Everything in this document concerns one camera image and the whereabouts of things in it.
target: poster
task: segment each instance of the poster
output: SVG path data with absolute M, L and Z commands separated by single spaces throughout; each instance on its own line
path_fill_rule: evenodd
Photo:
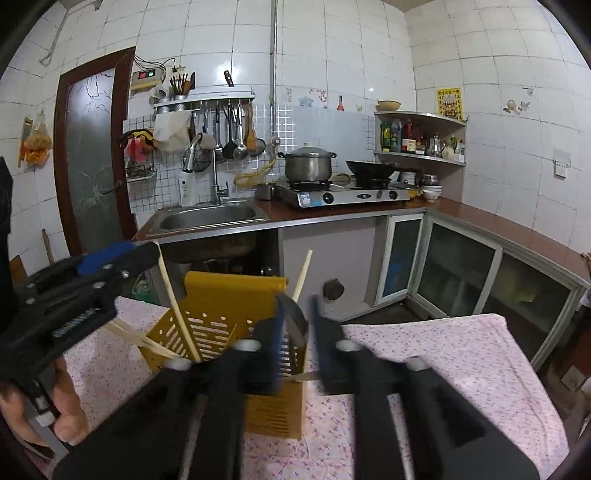
M 439 115 L 464 121 L 460 87 L 437 89 L 437 112 Z

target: glass cabinet door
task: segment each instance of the glass cabinet door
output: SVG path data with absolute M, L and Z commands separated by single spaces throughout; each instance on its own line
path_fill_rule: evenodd
M 495 252 L 433 222 L 417 293 L 451 317 L 472 315 Z
M 509 331 L 532 360 L 569 298 L 570 289 L 504 253 L 482 313 L 506 318 Z
M 385 272 L 382 298 L 408 288 L 420 230 L 421 219 L 394 223 L 394 236 Z

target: dish rack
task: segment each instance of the dish rack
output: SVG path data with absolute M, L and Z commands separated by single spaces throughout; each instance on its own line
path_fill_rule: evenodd
M 238 339 L 248 338 L 260 320 L 271 318 L 277 308 L 276 293 L 285 292 L 287 279 L 190 271 L 185 276 L 187 297 L 179 302 L 183 321 L 202 361 L 219 357 Z M 181 356 L 190 352 L 170 309 L 147 336 Z M 293 348 L 284 339 L 280 349 L 280 374 L 303 371 L 306 349 Z M 139 348 L 151 370 L 159 370 L 165 357 Z M 300 440 L 306 387 L 300 382 L 280 382 L 275 396 L 248 395 L 245 431 Z

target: plastic bag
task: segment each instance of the plastic bag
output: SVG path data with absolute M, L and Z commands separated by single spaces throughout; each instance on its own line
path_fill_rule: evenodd
M 49 151 L 53 148 L 53 142 L 47 132 L 45 113 L 41 112 L 35 118 L 30 135 L 24 141 L 25 161 L 29 166 L 42 167 L 49 158 Z

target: vertical pipe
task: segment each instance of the vertical pipe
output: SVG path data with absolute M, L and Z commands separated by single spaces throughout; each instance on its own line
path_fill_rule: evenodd
M 271 138 L 277 136 L 277 17 L 279 0 L 271 0 Z

